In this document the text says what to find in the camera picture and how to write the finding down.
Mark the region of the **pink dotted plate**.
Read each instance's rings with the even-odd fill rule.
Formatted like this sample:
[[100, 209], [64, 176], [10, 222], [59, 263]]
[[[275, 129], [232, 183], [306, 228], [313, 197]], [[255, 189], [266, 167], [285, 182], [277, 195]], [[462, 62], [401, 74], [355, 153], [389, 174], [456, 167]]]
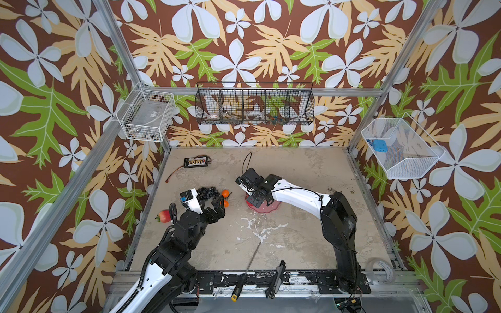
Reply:
[[256, 213], [261, 213], [261, 214], [268, 214], [273, 211], [276, 211], [280, 205], [281, 202], [279, 201], [272, 201], [268, 202], [263, 196], [260, 195], [250, 195], [247, 194], [245, 197], [245, 201], [247, 206], [253, 210]]

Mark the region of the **black grape bunch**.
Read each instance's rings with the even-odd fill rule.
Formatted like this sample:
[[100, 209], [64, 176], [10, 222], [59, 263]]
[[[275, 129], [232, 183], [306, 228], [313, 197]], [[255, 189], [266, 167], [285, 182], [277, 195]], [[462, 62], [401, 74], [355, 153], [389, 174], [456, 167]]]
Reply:
[[196, 190], [197, 199], [199, 201], [205, 202], [213, 198], [218, 198], [220, 196], [220, 192], [217, 190], [215, 186], [211, 187], [201, 187]]

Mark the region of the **red mango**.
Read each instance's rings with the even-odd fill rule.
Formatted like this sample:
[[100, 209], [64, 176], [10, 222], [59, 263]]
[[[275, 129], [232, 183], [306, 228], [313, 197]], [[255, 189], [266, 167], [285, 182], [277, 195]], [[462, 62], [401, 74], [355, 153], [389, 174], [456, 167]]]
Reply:
[[155, 220], [159, 223], [166, 224], [172, 221], [172, 217], [169, 210], [167, 209], [158, 213], [155, 217]]

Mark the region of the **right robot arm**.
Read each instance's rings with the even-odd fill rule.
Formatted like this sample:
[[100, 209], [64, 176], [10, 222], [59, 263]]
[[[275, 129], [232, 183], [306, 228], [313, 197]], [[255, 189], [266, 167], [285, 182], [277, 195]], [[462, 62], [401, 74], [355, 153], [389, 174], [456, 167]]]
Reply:
[[321, 194], [273, 174], [262, 177], [252, 168], [239, 176], [236, 184], [249, 195], [248, 201], [254, 207], [278, 201], [319, 219], [322, 235], [335, 253], [339, 288], [351, 293], [359, 288], [363, 278], [355, 247], [357, 216], [344, 194]]

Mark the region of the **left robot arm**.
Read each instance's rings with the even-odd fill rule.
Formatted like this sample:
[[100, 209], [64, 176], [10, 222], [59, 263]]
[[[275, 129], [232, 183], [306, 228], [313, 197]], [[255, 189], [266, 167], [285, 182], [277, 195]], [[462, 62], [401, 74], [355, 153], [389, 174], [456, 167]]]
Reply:
[[177, 217], [177, 207], [171, 203], [168, 212], [172, 225], [164, 232], [159, 244], [148, 254], [139, 279], [111, 312], [162, 312], [183, 292], [196, 286], [198, 271], [189, 260], [213, 224], [226, 215], [224, 196], [215, 198], [209, 207], [198, 205], [196, 196], [181, 194], [181, 203], [187, 209]]

